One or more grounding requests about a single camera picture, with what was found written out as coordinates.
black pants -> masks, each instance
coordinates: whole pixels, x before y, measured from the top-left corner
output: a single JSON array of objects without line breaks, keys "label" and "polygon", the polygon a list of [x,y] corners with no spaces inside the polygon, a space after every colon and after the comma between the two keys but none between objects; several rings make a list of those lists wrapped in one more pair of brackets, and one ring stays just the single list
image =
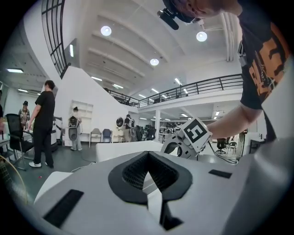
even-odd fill
[{"label": "black pants", "polygon": [[47,165],[53,166],[53,158],[51,152],[51,131],[52,128],[44,129],[39,127],[35,127],[33,130],[35,164],[41,163],[41,152],[43,147]]}]

blue chair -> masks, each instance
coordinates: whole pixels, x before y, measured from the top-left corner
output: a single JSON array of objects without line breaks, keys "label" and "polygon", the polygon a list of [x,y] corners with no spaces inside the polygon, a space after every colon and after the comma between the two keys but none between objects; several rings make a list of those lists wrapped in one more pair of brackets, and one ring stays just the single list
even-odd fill
[{"label": "blue chair", "polygon": [[105,139],[109,140],[109,143],[111,143],[112,139],[112,131],[110,129],[104,129],[102,132],[103,135],[103,142],[105,143]]}]

gray floor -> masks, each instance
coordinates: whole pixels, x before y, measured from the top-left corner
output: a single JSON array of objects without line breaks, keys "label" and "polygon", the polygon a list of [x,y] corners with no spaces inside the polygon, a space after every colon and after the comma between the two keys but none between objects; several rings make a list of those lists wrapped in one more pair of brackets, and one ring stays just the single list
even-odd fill
[{"label": "gray floor", "polygon": [[[26,156],[34,157],[33,151],[29,151]],[[84,144],[82,151],[71,151],[69,147],[59,146],[59,148],[53,153],[54,169],[50,169],[45,165],[44,153],[42,153],[41,168],[31,168],[28,165],[30,160],[25,160],[27,170],[18,170],[18,172],[20,173],[26,186],[28,203],[33,204],[41,186],[52,172],[71,172],[78,167],[90,164],[90,162],[87,162],[82,158],[89,161],[95,161],[95,145],[92,145],[91,148],[89,148],[89,144]]]}]

recessed light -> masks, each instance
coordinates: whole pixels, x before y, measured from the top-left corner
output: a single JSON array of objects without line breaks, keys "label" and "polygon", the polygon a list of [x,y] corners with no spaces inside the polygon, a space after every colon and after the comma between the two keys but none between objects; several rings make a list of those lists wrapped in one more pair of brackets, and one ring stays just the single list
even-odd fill
[{"label": "recessed light", "polygon": [[179,81],[179,79],[175,78],[175,81],[182,86],[182,83]]},{"label": "recessed light", "polygon": [[102,35],[104,35],[104,36],[109,36],[110,34],[111,34],[111,28],[109,27],[109,26],[103,26],[102,28],[101,28],[101,33],[102,33]]},{"label": "recessed light", "polygon": [[102,81],[102,79],[100,79],[100,78],[95,78],[95,77],[91,77],[91,78],[98,80],[98,81]]},{"label": "recessed light", "polygon": [[154,91],[154,92],[156,92],[156,93],[159,93],[158,91],[156,91],[156,90],[155,90],[155,89],[153,89],[153,88],[152,88],[151,90],[153,90],[153,91]]},{"label": "recessed light", "polygon": [[159,64],[159,60],[158,59],[152,59],[150,61],[150,64],[153,65],[153,66],[157,66]]},{"label": "recessed light", "polygon": [[113,86],[114,86],[115,88],[121,88],[121,89],[123,89],[122,86],[119,86],[119,85],[117,85],[117,84],[113,84]]},{"label": "recessed light", "polygon": [[11,73],[23,73],[23,70],[21,68],[8,68],[7,71]]},{"label": "recessed light", "polygon": [[27,90],[23,90],[23,89],[18,89],[19,91],[23,91],[23,92],[28,92]]},{"label": "recessed light", "polygon": [[73,45],[69,45],[69,51],[70,51],[70,56],[73,57],[74,56],[74,46]]},{"label": "recessed light", "polygon": [[199,42],[204,42],[207,39],[207,34],[205,32],[199,32],[196,34],[196,38]]}]

fluorescent light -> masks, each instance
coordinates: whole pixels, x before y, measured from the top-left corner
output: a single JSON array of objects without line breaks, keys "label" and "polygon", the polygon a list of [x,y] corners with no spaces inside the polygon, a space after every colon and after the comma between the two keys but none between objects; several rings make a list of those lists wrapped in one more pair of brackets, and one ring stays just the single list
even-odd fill
[{"label": "fluorescent light", "polygon": [[109,26],[103,26],[101,28],[101,33],[103,36],[109,36],[111,34],[111,28]]},{"label": "fluorescent light", "polygon": [[175,81],[182,86],[182,83],[180,83],[179,79],[175,78]]},{"label": "fluorescent light", "polygon": [[196,38],[199,42],[204,42],[207,39],[207,34],[205,32],[199,32],[196,34]]},{"label": "fluorescent light", "polygon": [[73,45],[69,45],[69,51],[70,51],[70,56],[73,57],[74,56],[74,46]]},{"label": "fluorescent light", "polygon": [[117,84],[113,84],[113,86],[114,86],[115,88],[121,88],[121,89],[123,89],[122,86],[119,86],[119,85],[117,85]]},{"label": "fluorescent light", "polygon": [[98,81],[102,81],[102,79],[100,79],[100,78],[95,78],[95,77],[91,77],[91,78],[98,80]]},{"label": "fluorescent light", "polygon": [[23,73],[23,70],[21,68],[8,68],[7,71],[11,73]]},{"label": "fluorescent light", "polygon": [[159,60],[158,59],[152,59],[150,61],[150,64],[153,65],[153,66],[157,66],[159,64]]},{"label": "fluorescent light", "polygon": [[156,92],[156,93],[159,93],[158,91],[156,91],[154,88],[152,88],[151,90],[153,90],[154,92]]},{"label": "fluorescent light", "polygon": [[28,92],[27,90],[23,90],[23,89],[18,89],[19,91],[23,91],[23,92]]}]

